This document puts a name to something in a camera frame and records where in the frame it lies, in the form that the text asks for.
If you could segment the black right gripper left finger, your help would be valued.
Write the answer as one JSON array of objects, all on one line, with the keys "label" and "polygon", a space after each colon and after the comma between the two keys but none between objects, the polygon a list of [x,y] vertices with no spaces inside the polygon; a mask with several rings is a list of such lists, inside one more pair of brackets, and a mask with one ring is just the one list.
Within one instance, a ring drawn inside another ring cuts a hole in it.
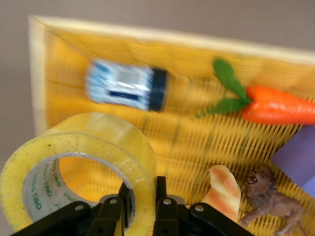
[{"label": "black right gripper left finger", "polygon": [[72,202],[14,233],[15,236],[123,236],[131,220],[131,190],[124,183],[90,207]]}]

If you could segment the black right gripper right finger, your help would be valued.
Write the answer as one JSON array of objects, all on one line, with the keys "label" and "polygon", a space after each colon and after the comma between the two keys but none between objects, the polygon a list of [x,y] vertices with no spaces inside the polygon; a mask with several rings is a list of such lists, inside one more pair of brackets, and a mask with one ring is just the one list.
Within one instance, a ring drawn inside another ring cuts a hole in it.
[{"label": "black right gripper right finger", "polygon": [[156,236],[251,236],[237,223],[206,203],[186,207],[185,201],[167,195],[166,177],[157,177]]}]

